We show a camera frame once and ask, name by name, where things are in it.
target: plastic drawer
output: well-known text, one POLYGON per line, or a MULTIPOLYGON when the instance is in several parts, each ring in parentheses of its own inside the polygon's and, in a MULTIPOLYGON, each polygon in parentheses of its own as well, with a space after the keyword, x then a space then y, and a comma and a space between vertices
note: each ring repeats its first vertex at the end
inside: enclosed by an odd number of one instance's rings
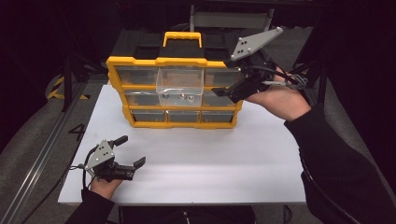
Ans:
POLYGON ((134 121, 164 122, 165 113, 163 110, 132 110, 134 121))
POLYGON ((235 106, 227 96, 217 96, 213 91, 204 91, 204 106, 235 106))
POLYGON ((202 111, 201 122, 231 122, 233 111, 202 111))
POLYGON ((199 119, 199 111, 167 110, 166 114, 170 122, 197 122, 199 119))
POLYGON ((156 92, 162 106, 201 106, 204 69, 188 66, 160 68, 156 92))
POLYGON ((120 65, 115 67, 121 84, 154 85, 158 74, 158 67, 120 65))
POLYGON ((206 68, 205 86, 229 87, 242 77, 242 73, 236 68, 206 68))
POLYGON ((159 105, 160 100, 156 91, 129 90, 124 92, 129 105, 159 105))

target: human hand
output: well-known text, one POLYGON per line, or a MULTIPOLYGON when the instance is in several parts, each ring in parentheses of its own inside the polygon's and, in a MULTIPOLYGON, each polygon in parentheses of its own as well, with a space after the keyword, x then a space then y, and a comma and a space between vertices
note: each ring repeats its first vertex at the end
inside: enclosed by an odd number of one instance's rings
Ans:
MULTIPOLYGON (((274 77, 274 81, 283 80, 283 77, 274 77)), ((286 121, 297 119, 311 109, 308 102, 297 90, 284 86, 271 86, 267 91, 255 93, 246 100, 263 106, 270 113, 286 121)))
POLYGON ((107 182, 104 179, 94 179, 91 182, 91 191, 99 194, 100 196, 111 200, 113 197, 114 191, 116 188, 122 183, 121 179, 113 179, 110 182, 107 182))

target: dark background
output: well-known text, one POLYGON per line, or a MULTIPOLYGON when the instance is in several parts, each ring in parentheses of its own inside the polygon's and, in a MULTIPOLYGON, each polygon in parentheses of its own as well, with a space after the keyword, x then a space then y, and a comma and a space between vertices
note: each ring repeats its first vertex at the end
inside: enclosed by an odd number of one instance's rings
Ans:
MULTIPOLYGON (((104 62, 122 29, 164 32, 189 22, 187 1, 184 5, 163 2, 1 1, 0 151, 47 102, 45 90, 62 72, 67 53, 104 62)), ((260 1, 235 5, 207 2, 197 6, 245 12, 273 7, 255 3, 260 1)), ((396 192, 396 8, 388 1, 363 0, 334 1, 340 7, 328 10, 321 5, 327 2, 309 2, 313 7, 280 4, 272 25, 315 26, 299 62, 326 62, 340 102, 396 192)))

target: cable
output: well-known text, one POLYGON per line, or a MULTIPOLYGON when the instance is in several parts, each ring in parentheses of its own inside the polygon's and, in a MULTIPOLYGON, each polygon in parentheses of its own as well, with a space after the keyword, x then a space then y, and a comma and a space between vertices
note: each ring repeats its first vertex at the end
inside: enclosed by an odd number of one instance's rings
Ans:
POLYGON ((294 85, 298 84, 298 82, 296 80, 294 80, 293 78, 291 78, 290 76, 288 76, 288 75, 286 75, 284 73, 278 72, 278 71, 276 71, 274 69, 271 69, 271 68, 267 68, 267 67, 263 67, 263 66, 257 66, 257 65, 251 65, 248 68, 263 70, 263 71, 271 73, 272 75, 278 75, 280 77, 283 77, 287 81, 289 81, 291 84, 294 84, 294 85))
POLYGON ((293 79, 297 80, 297 85, 292 85, 292 84, 286 83, 287 87, 289 87, 290 89, 293 89, 293 90, 305 89, 306 84, 308 83, 308 78, 301 77, 300 75, 297 75, 297 74, 291 75, 291 77, 293 79))
POLYGON ((73 159, 76 156, 77 150, 79 148, 79 144, 81 142, 78 143, 74 153, 73 153, 73 157, 70 160, 70 162, 67 164, 66 168, 64 169, 64 171, 62 172, 61 177, 58 179, 58 181, 55 183, 55 185, 49 190, 49 192, 46 194, 46 196, 44 196, 44 198, 35 206, 35 208, 23 219, 23 221, 21 222, 21 224, 26 223, 26 221, 35 213, 35 211, 41 206, 41 204, 46 201, 48 199, 48 197, 51 195, 51 193, 56 189, 56 187, 58 187, 58 185, 61 183, 62 179, 64 178, 64 175, 67 173, 67 171, 71 168, 71 164, 73 162, 73 159))
POLYGON ((79 164, 77 166, 70 166, 69 170, 77 170, 77 169, 84 169, 83 164, 79 164))
POLYGON ((342 215, 344 215, 346 218, 348 218, 351 222, 355 224, 361 224, 356 218, 354 218, 352 215, 350 215, 344 208, 342 208, 340 205, 338 205, 335 201, 333 201, 329 195, 327 195, 324 190, 318 185, 318 183, 314 180, 312 175, 309 173, 308 167, 305 163, 305 160, 303 157, 300 155, 301 158, 301 164, 303 165, 303 170, 306 178, 308 179, 309 182, 311 182, 319 191, 319 193, 336 209, 338 210, 342 215))
MULTIPOLYGON (((87 157, 85 158, 85 161, 84 161, 84 168, 85 168, 85 166, 88 164, 88 160, 90 159, 90 156, 91 156, 91 154, 96 150, 96 148, 97 147, 94 147, 93 149, 91 149, 89 152, 88 152, 88 155, 87 155, 87 157)), ((87 171, 85 171, 85 169, 83 169, 83 172, 82 172, 82 188, 85 190, 85 189, 88 189, 88 187, 87 187, 87 183, 86 183, 86 177, 87 176, 87 171)))
POLYGON ((281 68, 277 63, 275 63, 275 65, 276 65, 276 67, 278 67, 281 71, 282 71, 282 73, 284 74, 284 75, 287 75, 288 73, 285 71, 285 70, 283 70, 283 68, 281 68))
POLYGON ((91 180, 91 182, 88 184, 87 188, 89 188, 89 187, 90 187, 90 185, 91 185, 92 181, 93 181, 95 178, 96 178, 96 176, 94 176, 94 177, 92 178, 92 180, 91 180))

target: black sleeve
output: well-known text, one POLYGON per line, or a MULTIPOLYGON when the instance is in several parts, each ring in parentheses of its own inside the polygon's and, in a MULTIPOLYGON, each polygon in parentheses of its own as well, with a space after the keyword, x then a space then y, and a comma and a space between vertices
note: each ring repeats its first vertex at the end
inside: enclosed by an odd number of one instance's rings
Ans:
POLYGON ((324 223, 353 223, 348 215, 359 223, 396 223, 396 208, 375 167, 332 129, 323 105, 285 125, 310 174, 302 179, 314 216, 324 223))
POLYGON ((66 223, 105 224, 113 206, 114 203, 110 200, 86 190, 84 191, 83 202, 78 206, 66 223))

